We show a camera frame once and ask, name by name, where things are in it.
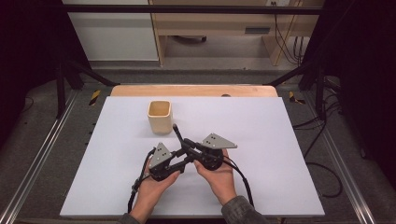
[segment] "black mount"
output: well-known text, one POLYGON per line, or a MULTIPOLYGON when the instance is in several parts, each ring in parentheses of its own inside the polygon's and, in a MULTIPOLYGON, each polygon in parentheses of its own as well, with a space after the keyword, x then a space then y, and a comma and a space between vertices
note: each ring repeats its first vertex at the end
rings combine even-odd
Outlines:
POLYGON ((176 124, 173 125, 173 129, 181 144, 181 149, 170 152, 163 143, 159 143, 158 146, 155 147, 155 152, 148 168, 151 177, 157 181, 164 180, 176 171, 184 173, 186 164, 194 161, 200 162, 207 170, 215 171, 219 169, 223 163, 222 146, 227 146, 227 148, 237 147, 236 144, 213 133, 207 138, 213 139, 213 141, 216 141, 216 144, 212 144, 210 147, 205 146, 204 142, 195 143, 188 138, 183 139, 176 124), (186 155, 183 161, 170 165, 174 157, 181 157, 183 155, 186 155))

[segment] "person's right hand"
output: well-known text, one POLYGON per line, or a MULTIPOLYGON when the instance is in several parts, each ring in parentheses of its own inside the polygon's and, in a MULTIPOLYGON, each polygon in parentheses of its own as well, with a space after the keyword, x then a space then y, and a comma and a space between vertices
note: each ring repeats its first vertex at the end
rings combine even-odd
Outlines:
MULTIPOLYGON (((223 149, 223 155, 228 157, 228 152, 223 149)), ((206 168, 198 161, 194 161, 195 168, 199 175, 201 175, 209 183, 213 193, 218 197, 221 205, 226 204, 231 199, 236 197, 235 186, 233 183, 233 168, 223 163, 219 169, 215 171, 206 170, 206 168)))

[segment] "person's left hand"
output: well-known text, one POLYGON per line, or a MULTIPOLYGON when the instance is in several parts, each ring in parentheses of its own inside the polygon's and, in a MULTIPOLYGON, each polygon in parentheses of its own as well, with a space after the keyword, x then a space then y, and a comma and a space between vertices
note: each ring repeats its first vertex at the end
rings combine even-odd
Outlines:
MULTIPOLYGON (((149 163, 150 160, 146 163, 145 173, 149 172, 149 163)), ((179 175, 180 171, 174 172, 162 181, 156 181, 151 176, 146 178, 140 185, 136 203, 129 215, 134 217, 140 224, 146 223, 154 206, 160 200, 165 190, 175 183, 179 175)))

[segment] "aluminum rail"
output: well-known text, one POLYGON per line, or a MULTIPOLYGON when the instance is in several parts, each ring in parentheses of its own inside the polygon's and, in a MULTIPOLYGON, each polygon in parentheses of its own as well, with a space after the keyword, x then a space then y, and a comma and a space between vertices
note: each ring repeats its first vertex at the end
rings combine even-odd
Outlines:
MULTIPOLYGON (((305 99, 307 99, 307 104, 311 109, 311 112, 315 116, 315 100, 313 99, 314 96, 312 95, 312 92, 304 92, 304 97, 305 99)), ((332 159, 332 164, 337 170, 337 173, 340 175, 341 181, 344 185, 344 190, 346 191, 346 194, 349 197, 350 202, 352 203, 352 206, 359 221, 361 222, 361 224, 375 224, 375 219, 370 211, 369 206, 364 200, 361 191, 359 190, 359 187, 352 176, 352 173, 350 173, 349 169, 347 168, 347 163, 341 156, 340 150, 332 140, 332 136, 326 127, 324 129, 322 139, 323 143, 328 149, 329 155, 332 159)))
POLYGON ((277 14, 322 15, 340 12, 322 7, 249 7, 249 6, 184 6, 184 5, 42 5, 38 9, 89 13, 202 13, 202 14, 277 14))
POLYGON ((16 219, 18 213, 21 210, 21 207, 23 206, 24 201, 26 200, 26 197, 28 196, 33 184, 35 183, 35 180, 37 179, 41 171, 41 168, 43 167, 48 155, 52 150, 52 147, 56 139, 58 138, 58 135, 61 132, 62 127, 64 126, 64 123, 66 122, 70 114, 70 111, 73 108, 77 96, 78 91, 71 92, 67 100, 64 113, 59 119, 55 120, 51 130, 49 131, 49 134, 47 135, 46 140, 44 141, 41 148, 38 150, 37 155, 35 156, 35 160, 27 171, 25 177, 20 183, 20 186, 18 187, 17 191, 9 202, 7 208, 1 214, 0 224, 13 223, 16 219))

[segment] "gray floor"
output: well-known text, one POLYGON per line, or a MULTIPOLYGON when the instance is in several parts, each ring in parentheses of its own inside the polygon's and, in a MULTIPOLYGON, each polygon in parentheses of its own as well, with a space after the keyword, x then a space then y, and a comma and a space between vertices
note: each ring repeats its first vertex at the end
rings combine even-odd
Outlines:
MULTIPOLYGON (((137 63, 131 70, 126 69, 125 64, 122 67, 119 67, 119 64, 99 64, 96 69, 101 75, 121 83, 262 84, 274 80, 294 67, 285 61, 285 64, 279 67, 270 66, 264 51, 256 50, 263 47, 259 38, 209 36, 206 43, 175 38, 170 40, 167 61, 163 67, 137 63), (241 53, 243 57, 238 57, 237 53, 241 53)), ((76 174, 106 96, 111 92, 111 88, 98 84, 84 75, 82 77, 86 85, 82 91, 78 91, 73 110, 25 199, 15 223, 55 223, 55 220, 59 223, 69 222, 59 217, 64 195, 76 174), (89 105, 95 90, 101 90, 101 94, 95 105, 89 105)), ((298 104, 289 100, 290 89, 294 89, 293 84, 296 81, 298 78, 291 79, 278 88, 278 94, 284 99, 292 124, 302 123, 314 117, 308 104, 298 104)), ((307 98, 312 96, 311 91, 294 91, 294 94, 299 100, 309 100, 307 98)), ((57 105, 56 86, 53 81, 31 90, 28 96, 30 98, 26 99, 26 108, 32 103, 31 99, 34 103, 27 111, 21 113, 12 135, 0 151, 1 210, 6 209, 55 121, 57 105)), ((335 97, 330 97, 328 105, 336 101, 335 97)), ((355 141, 346 118, 339 114, 338 110, 336 107, 333 112, 329 111, 326 126, 334 143, 345 159, 376 223, 396 223, 395 190, 374 161, 361 158, 359 144, 355 141)), ((315 126, 317 125, 313 123, 305 128, 315 126)), ((306 151, 318 130, 317 127, 295 131, 302 152, 306 151)), ((306 160, 324 164, 335 170, 328 146, 322 137, 314 144, 306 160)), ((309 166, 309 169, 318 192, 334 194, 337 191, 336 179, 330 173, 317 167, 309 166)), ((361 223, 345 190, 337 198, 319 198, 326 213, 325 217, 288 218, 288 223, 361 223)))

